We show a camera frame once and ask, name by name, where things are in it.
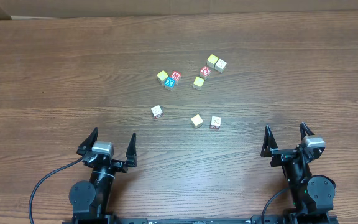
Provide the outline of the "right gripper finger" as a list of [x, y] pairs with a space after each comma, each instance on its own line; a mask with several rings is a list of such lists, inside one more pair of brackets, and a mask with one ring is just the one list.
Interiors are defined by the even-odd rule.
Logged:
[[264, 132], [264, 143], [260, 152], [261, 157], [272, 157], [278, 150], [277, 143], [269, 125], [266, 125]]
[[305, 122], [300, 123], [300, 134], [301, 140], [303, 140], [306, 136], [314, 136], [314, 132], [312, 132]]

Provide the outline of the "plain yellow wooden block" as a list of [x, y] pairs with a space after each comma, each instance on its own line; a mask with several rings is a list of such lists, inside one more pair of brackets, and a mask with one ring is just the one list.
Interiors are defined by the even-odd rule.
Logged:
[[193, 125], [193, 127], [195, 129], [197, 129], [203, 125], [203, 119], [201, 118], [201, 116], [199, 114], [197, 114], [191, 118], [191, 124]]

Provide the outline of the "white E letter block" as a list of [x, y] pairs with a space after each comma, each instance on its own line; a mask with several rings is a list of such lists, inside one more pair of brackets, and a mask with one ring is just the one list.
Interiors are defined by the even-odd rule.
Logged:
[[220, 129], [220, 127], [221, 127], [221, 117], [219, 117], [219, 116], [212, 116], [212, 117], [211, 117], [210, 128], [211, 128], [211, 129]]

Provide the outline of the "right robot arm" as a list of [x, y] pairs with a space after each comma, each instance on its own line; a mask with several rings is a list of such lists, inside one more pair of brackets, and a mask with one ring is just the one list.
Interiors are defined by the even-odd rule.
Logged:
[[[265, 204], [257, 223], [337, 223], [336, 216], [329, 211], [334, 208], [336, 183], [324, 175], [313, 175], [309, 163], [320, 158], [326, 143], [302, 122], [301, 143], [293, 149], [279, 149], [269, 126], [265, 127], [264, 143], [260, 155], [270, 157], [272, 167], [281, 167], [288, 187], [277, 192]], [[269, 218], [265, 215], [268, 206], [281, 194], [289, 191], [293, 208], [285, 209], [281, 216]]]

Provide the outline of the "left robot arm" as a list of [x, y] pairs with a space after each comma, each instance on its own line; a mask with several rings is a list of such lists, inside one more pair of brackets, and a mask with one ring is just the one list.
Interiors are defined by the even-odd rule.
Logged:
[[76, 152], [82, 156], [84, 165], [92, 169], [92, 173], [88, 181], [79, 181], [70, 189], [72, 223], [121, 222], [114, 212], [107, 211], [107, 206], [116, 173], [126, 173], [128, 168], [137, 166], [136, 133], [132, 134], [124, 161], [113, 158], [114, 148], [111, 142], [99, 141], [97, 138], [98, 128], [94, 128]]

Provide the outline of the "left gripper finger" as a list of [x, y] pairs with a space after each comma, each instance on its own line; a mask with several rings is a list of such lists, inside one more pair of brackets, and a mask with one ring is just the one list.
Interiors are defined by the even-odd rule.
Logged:
[[91, 134], [78, 146], [76, 153], [78, 155], [84, 156], [88, 151], [90, 151], [97, 141], [98, 138], [98, 127], [95, 127]]
[[137, 152], [135, 144], [136, 133], [133, 133], [126, 152], [126, 166], [128, 167], [137, 167]]

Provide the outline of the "white block red edge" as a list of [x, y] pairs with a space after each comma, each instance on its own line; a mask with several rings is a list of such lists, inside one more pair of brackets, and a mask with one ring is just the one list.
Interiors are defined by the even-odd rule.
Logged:
[[151, 112], [155, 119], [161, 118], [163, 116], [163, 111], [162, 111], [160, 105], [152, 107]]

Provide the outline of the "blue X letter block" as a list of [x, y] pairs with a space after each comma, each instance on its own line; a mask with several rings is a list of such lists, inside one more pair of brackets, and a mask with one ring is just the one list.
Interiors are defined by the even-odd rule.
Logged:
[[164, 82], [164, 87], [168, 90], [173, 90], [176, 85], [176, 80], [168, 77]]

